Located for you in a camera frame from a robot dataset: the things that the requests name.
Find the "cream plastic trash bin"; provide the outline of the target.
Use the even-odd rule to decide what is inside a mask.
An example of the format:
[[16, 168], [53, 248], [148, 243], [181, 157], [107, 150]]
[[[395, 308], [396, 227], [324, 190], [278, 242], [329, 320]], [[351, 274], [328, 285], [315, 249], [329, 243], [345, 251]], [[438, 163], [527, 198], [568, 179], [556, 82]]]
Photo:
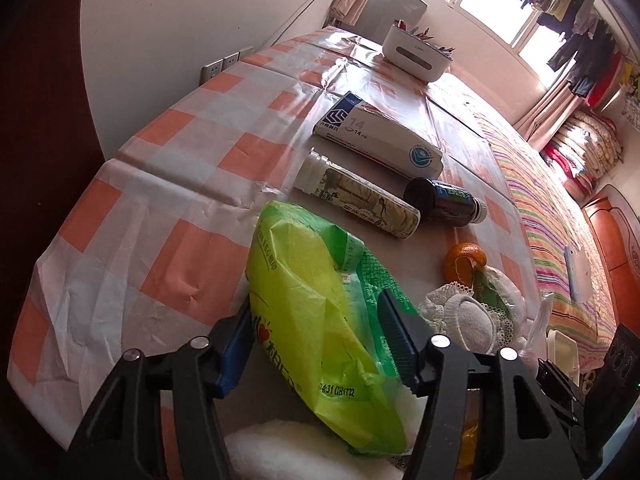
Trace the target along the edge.
[[547, 359], [554, 363], [576, 386], [579, 385], [578, 347], [574, 339], [559, 330], [549, 330]]

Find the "beige right curtain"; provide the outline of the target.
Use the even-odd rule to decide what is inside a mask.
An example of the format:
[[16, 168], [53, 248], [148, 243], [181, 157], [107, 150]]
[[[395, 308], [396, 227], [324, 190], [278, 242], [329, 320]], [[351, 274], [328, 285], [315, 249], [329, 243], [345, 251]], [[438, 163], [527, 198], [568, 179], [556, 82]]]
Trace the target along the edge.
[[585, 99], [570, 90], [563, 78], [514, 125], [514, 129], [536, 152], [540, 152], [554, 137]]

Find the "white desk organizer box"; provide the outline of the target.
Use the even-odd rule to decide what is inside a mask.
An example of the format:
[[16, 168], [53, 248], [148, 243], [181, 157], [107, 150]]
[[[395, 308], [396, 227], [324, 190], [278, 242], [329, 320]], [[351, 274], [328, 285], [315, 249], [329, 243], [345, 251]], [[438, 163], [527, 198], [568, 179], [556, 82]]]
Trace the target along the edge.
[[384, 58], [420, 81], [435, 82], [449, 70], [450, 53], [408, 32], [404, 25], [396, 20], [390, 26], [382, 44]]

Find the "stack of folded quilts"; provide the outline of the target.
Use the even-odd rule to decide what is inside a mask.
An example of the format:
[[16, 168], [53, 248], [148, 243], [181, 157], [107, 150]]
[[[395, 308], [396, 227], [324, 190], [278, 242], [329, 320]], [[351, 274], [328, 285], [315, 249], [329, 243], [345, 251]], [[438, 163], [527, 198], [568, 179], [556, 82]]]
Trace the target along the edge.
[[577, 203], [593, 196], [599, 181], [623, 159], [617, 128], [610, 118], [574, 110], [540, 152]]

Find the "white floor air conditioner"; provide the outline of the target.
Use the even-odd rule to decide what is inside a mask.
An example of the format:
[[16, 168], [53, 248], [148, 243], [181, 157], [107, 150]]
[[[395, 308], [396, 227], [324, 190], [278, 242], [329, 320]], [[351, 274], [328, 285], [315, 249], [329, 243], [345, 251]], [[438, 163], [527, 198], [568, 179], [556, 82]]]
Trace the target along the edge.
[[424, 0], [369, 0], [350, 30], [376, 44], [382, 44], [395, 22], [403, 21], [410, 32], [426, 11], [427, 3]]

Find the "wall power sockets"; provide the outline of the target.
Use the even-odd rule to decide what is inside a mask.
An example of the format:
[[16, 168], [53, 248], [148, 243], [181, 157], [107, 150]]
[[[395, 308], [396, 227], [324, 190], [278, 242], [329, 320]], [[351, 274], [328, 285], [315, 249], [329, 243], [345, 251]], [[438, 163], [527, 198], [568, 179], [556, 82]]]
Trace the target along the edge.
[[234, 53], [228, 54], [217, 61], [210, 62], [201, 68], [200, 84], [205, 84], [207, 81], [213, 79], [224, 70], [228, 70], [230, 66], [246, 58], [254, 52], [253, 47], [246, 47]]

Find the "white blue medicine box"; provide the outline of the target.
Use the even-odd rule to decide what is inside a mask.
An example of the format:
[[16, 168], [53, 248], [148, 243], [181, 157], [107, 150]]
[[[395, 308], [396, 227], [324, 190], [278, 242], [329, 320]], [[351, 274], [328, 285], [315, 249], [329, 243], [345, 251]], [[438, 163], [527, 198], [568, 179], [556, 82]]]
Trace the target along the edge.
[[438, 179], [442, 150], [430, 124], [411, 129], [347, 92], [314, 125], [314, 134], [408, 178]]

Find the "blue white lint roller case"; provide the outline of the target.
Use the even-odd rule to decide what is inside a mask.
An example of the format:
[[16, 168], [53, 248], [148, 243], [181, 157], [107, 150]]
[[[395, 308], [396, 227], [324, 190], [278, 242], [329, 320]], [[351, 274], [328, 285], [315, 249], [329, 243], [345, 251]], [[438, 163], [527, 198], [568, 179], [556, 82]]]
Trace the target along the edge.
[[586, 302], [593, 294], [591, 266], [582, 248], [567, 245], [564, 248], [570, 298], [575, 302]]

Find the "hanging clothes row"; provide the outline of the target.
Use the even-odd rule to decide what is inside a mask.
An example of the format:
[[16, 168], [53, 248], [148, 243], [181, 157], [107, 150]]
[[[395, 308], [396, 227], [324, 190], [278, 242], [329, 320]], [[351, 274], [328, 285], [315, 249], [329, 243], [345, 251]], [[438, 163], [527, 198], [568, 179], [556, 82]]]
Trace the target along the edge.
[[548, 69], [567, 70], [568, 90], [588, 106], [598, 106], [616, 84], [629, 84], [634, 64], [597, 11], [597, 0], [520, 1], [538, 13], [539, 27], [560, 40], [558, 50], [546, 61]]

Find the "striped colourful bedspread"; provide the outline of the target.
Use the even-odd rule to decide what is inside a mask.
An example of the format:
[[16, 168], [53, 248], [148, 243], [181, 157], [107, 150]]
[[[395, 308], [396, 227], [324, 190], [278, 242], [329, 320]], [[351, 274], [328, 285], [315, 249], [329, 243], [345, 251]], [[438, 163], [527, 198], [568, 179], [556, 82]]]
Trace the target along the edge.
[[[591, 229], [579, 206], [555, 174], [510, 125], [475, 112], [477, 130], [494, 152], [506, 178], [532, 251], [537, 283], [555, 296], [549, 327], [577, 342], [583, 372], [602, 365], [617, 322], [603, 263]], [[570, 298], [565, 248], [581, 249], [590, 265], [592, 294], [586, 301]]]

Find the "crumpled white tissue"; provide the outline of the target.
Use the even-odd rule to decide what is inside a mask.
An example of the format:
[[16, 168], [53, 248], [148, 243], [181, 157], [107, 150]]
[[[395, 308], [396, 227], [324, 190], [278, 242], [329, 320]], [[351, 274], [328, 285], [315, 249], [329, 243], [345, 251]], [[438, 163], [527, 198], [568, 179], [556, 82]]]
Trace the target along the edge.
[[553, 292], [547, 292], [541, 300], [536, 318], [526, 336], [525, 346], [520, 351], [520, 357], [527, 363], [536, 364], [539, 359], [546, 359], [547, 327], [553, 311], [554, 300], [555, 294]]

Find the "yellow green plastic bag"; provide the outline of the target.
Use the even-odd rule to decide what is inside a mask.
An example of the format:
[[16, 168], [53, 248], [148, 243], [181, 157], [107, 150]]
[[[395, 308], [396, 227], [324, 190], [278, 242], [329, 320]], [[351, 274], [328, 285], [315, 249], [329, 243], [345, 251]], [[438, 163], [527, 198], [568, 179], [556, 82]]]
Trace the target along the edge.
[[405, 453], [406, 389], [378, 322], [378, 295], [414, 310], [358, 237], [307, 209], [273, 200], [246, 266], [256, 339], [322, 422], [361, 454]]

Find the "patterned tube white cap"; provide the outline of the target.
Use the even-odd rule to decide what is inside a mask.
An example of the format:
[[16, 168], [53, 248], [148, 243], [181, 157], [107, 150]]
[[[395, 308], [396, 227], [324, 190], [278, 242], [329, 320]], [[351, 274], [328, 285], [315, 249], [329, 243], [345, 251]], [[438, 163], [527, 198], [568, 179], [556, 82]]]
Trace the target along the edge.
[[311, 150], [300, 166], [294, 188], [354, 214], [405, 240], [420, 226], [421, 214], [384, 188]]

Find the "white fluffy plush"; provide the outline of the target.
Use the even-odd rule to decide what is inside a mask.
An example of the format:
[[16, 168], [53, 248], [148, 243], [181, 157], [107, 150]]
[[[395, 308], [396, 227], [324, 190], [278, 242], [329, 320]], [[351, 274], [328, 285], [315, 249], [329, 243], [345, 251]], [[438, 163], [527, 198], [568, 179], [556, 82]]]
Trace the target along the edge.
[[291, 393], [283, 401], [235, 393], [221, 407], [224, 443], [240, 479], [400, 479], [408, 460], [404, 451], [390, 458], [357, 455], [315, 422], [286, 420], [302, 414]]

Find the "dark brown medicine bottle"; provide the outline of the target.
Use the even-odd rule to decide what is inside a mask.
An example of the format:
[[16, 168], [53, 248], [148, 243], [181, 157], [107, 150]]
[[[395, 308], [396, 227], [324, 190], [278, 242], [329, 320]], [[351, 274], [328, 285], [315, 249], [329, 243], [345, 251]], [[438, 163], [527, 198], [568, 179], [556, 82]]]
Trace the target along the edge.
[[487, 217], [484, 200], [465, 188], [445, 182], [413, 179], [405, 187], [402, 198], [420, 212], [422, 222], [435, 221], [462, 228], [483, 222]]

